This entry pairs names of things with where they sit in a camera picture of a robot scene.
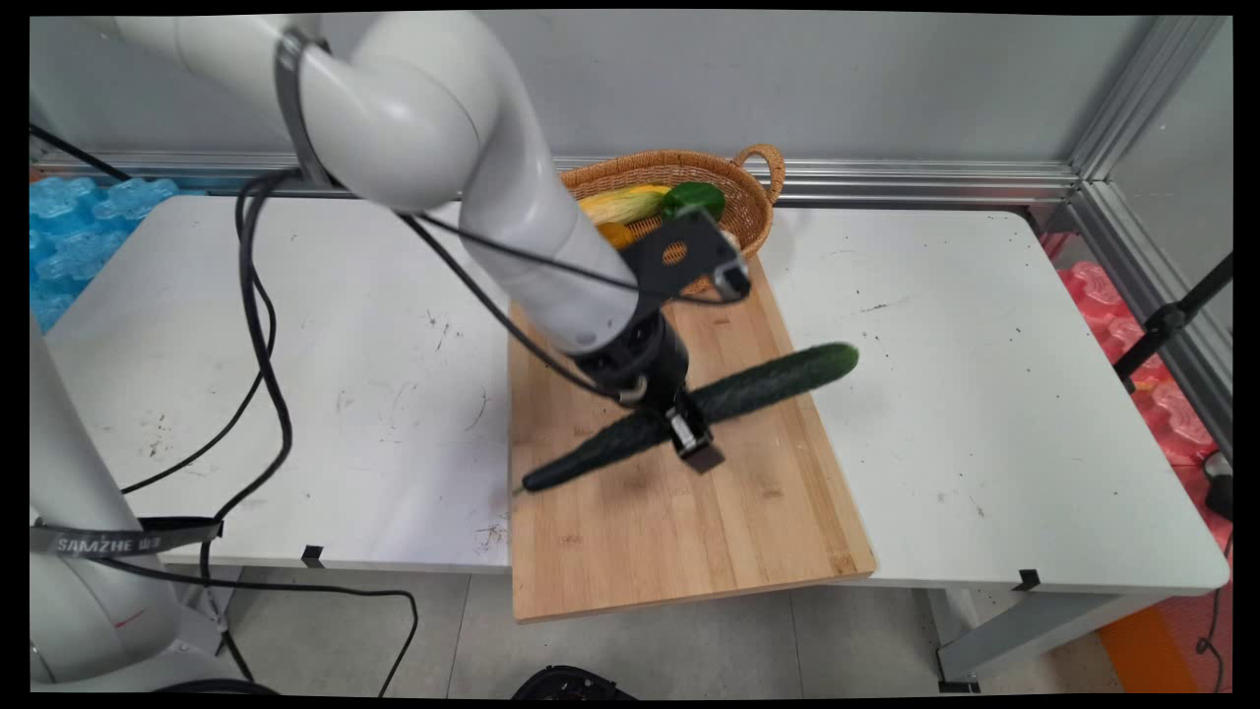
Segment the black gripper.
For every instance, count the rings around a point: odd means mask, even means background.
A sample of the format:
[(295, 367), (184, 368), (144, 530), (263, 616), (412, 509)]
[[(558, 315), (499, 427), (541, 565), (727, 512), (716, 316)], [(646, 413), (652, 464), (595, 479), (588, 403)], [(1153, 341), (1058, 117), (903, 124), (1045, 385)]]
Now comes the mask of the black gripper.
[(690, 359), (665, 315), (639, 320), (602, 349), (576, 355), (575, 363), (624, 407), (667, 412), (675, 455), (692, 472), (706, 475), (727, 461), (699, 406), (680, 392)]

